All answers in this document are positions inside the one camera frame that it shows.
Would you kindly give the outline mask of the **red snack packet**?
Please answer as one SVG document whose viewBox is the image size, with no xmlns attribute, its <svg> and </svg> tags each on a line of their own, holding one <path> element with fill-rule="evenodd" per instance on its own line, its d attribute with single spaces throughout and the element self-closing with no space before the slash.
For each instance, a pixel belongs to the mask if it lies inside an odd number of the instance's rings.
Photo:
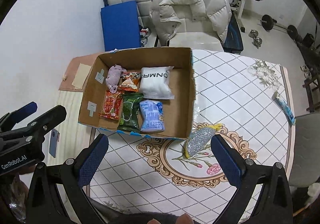
<svg viewBox="0 0 320 224">
<path fill-rule="evenodd" d="M 122 97 L 122 92 L 117 91 L 115 93 L 111 93 L 110 91 L 106 91 L 102 111 L 99 113 L 99 116 L 117 121 L 119 119 Z"/>
</svg>

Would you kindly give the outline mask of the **silver yellow scrubbing sponge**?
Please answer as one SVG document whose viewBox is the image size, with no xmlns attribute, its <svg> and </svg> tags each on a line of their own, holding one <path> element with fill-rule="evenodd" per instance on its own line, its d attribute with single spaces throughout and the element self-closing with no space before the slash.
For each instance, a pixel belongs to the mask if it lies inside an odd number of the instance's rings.
<svg viewBox="0 0 320 224">
<path fill-rule="evenodd" d="M 223 127 L 222 124 L 214 124 L 199 128 L 192 132 L 184 143 L 183 151 L 186 158 L 191 158 L 204 149 L 211 138 Z"/>
</svg>

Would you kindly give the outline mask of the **green snack packet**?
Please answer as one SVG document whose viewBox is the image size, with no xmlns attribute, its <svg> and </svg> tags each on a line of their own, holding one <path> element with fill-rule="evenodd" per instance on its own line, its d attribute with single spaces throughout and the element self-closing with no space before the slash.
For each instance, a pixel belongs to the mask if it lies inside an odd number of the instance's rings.
<svg viewBox="0 0 320 224">
<path fill-rule="evenodd" d="M 121 112 L 118 130 L 127 132 L 140 132 L 138 124 L 139 103 L 144 95 L 139 92 L 126 93 L 123 95 L 123 108 Z"/>
</svg>

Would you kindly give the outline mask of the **orange snack packet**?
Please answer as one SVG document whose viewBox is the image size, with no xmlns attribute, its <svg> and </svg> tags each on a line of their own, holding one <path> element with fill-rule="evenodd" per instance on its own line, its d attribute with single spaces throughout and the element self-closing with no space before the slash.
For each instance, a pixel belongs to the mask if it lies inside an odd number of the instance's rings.
<svg viewBox="0 0 320 224">
<path fill-rule="evenodd" d="M 121 83 L 118 86 L 118 89 L 122 91 L 138 92 L 140 78 L 140 72 L 124 72 L 121 75 Z"/>
</svg>

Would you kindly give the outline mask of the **blue tube packet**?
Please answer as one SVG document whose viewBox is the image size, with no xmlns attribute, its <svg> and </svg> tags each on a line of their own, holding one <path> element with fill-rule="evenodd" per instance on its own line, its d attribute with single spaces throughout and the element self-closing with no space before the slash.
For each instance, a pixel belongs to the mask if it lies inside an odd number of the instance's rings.
<svg viewBox="0 0 320 224">
<path fill-rule="evenodd" d="M 280 96 L 280 94 L 275 91 L 274 94 L 272 95 L 272 100 L 277 104 L 277 106 L 279 106 L 279 108 L 283 111 L 283 113 L 285 114 L 285 116 L 287 117 L 289 123 L 291 125 L 295 125 L 296 123 L 296 119 L 293 115 L 292 110 L 290 109 L 289 105 L 287 104 L 287 102 L 285 102 L 285 100 L 283 100 L 283 98 Z"/>
</svg>

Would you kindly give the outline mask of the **cardboard box with blue outside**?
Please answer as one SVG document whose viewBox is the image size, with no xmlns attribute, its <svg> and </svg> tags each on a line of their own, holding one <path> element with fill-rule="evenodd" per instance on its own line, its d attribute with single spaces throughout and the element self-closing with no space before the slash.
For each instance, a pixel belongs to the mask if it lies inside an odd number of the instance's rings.
<svg viewBox="0 0 320 224">
<path fill-rule="evenodd" d="M 127 71 L 172 66 L 169 87 L 175 98 L 162 102 L 165 130 L 141 135 L 147 138 L 186 139 L 193 126 L 195 80 L 192 61 L 192 50 L 187 47 L 133 48 L 100 54 L 87 78 L 78 122 L 98 129 L 117 130 L 118 121 L 100 116 L 107 90 L 105 78 L 111 66 L 120 65 Z"/>
</svg>

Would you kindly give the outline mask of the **light blue tissue pack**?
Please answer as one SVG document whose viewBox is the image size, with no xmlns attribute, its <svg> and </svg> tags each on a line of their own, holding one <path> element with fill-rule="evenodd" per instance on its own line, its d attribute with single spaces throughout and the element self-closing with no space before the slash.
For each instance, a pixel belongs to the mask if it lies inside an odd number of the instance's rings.
<svg viewBox="0 0 320 224">
<path fill-rule="evenodd" d="M 163 132 L 165 130 L 163 104 L 156 100 L 143 100 L 139 103 L 143 118 L 141 132 Z"/>
</svg>

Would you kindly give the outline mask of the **white soft pack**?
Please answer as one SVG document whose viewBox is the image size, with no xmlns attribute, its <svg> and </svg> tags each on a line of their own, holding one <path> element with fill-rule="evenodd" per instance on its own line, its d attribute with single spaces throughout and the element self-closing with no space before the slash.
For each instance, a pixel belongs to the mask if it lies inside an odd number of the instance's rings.
<svg viewBox="0 0 320 224">
<path fill-rule="evenodd" d="M 175 96 L 169 87 L 170 72 L 173 66 L 143 67 L 141 69 L 139 92 L 146 99 L 171 100 Z"/>
</svg>

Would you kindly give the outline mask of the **beige paper sheet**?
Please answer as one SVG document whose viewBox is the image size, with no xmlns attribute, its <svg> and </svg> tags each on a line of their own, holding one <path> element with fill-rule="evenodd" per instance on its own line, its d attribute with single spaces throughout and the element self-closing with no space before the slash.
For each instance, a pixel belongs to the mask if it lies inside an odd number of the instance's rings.
<svg viewBox="0 0 320 224">
<path fill-rule="evenodd" d="M 86 78 L 91 70 L 91 66 L 80 63 L 78 70 L 75 74 L 74 80 L 72 82 L 72 86 L 80 90 L 83 88 L 83 85 L 86 81 Z"/>
</svg>

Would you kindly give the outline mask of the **blue folded mat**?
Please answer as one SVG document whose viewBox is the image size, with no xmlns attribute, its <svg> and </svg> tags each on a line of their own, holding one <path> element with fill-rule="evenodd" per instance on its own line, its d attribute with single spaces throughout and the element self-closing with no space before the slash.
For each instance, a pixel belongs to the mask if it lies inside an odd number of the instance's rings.
<svg viewBox="0 0 320 224">
<path fill-rule="evenodd" d="M 103 7 L 100 15 L 106 52 L 141 47 L 135 1 Z"/>
</svg>

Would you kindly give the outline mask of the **chrome dumbbell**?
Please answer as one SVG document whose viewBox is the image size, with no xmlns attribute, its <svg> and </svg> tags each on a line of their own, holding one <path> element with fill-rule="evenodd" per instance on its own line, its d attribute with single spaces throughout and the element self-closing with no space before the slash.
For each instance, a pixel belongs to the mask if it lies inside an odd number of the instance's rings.
<svg viewBox="0 0 320 224">
<path fill-rule="evenodd" d="M 257 30 L 251 30 L 248 34 L 248 36 L 252 39 L 255 39 L 259 36 L 259 32 Z"/>
<path fill-rule="evenodd" d="M 253 39 L 253 45 L 256 47 L 256 48 L 260 48 L 262 46 L 262 39 L 260 37 L 256 37 Z"/>
</svg>

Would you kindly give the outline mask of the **dark wooden shelf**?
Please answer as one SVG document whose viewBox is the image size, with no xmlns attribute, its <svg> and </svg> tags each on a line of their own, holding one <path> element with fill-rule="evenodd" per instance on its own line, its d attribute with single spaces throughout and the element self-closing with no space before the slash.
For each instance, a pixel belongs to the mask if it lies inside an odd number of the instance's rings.
<svg viewBox="0 0 320 224">
<path fill-rule="evenodd" d="M 319 110 L 319 97 L 313 100 L 316 93 L 319 93 L 319 54 L 303 44 L 300 44 L 299 49 L 305 61 L 302 71 L 305 74 L 303 87 L 306 90 L 309 104 L 306 110 L 312 113 Z"/>
</svg>

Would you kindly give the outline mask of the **white padded chair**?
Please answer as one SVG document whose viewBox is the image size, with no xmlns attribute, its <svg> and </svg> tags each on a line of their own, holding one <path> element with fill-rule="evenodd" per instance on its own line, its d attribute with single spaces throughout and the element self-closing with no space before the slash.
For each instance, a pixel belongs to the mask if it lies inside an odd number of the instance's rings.
<svg viewBox="0 0 320 224">
<path fill-rule="evenodd" d="M 209 20 L 195 21 L 189 18 L 180 19 L 176 34 L 166 43 L 158 40 L 158 46 L 189 47 L 223 52 L 221 41 Z"/>
</svg>

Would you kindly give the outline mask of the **floor barbell black plates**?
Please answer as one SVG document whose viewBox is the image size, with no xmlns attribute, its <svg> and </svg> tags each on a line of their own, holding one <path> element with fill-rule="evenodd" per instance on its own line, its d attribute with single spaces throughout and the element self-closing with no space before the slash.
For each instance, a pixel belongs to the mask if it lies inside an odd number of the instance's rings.
<svg viewBox="0 0 320 224">
<path fill-rule="evenodd" d="M 263 29 L 268 32 L 271 31 L 274 27 L 277 27 L 277 28 L 284 29 L 292 40 L 296 40 L 298 37 L 298 31 L 294 25 L 289 25 L 287 27 L 280 25 L 280 24 L 278 24 L 276 19 L 273 19 L 268 14 L 265 14 L 262 16 L 262 18 L 260 19 L 260 23 L 261 23 Z"/>
</svg>

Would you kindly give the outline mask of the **white puffer jacket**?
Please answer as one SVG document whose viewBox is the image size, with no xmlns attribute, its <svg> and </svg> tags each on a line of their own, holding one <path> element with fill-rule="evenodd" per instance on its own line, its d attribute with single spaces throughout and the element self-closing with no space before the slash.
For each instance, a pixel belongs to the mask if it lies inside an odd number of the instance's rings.
<svg viewBox="0 0 320 224">
<path fill-rule="evenodd" d="M 176 34 L 180 19 L 209 20 L 224 44 L 232 16 L 228 0 L 152 0 L 150 18 L 158 38 L 165 43 Z"/>
</svg>

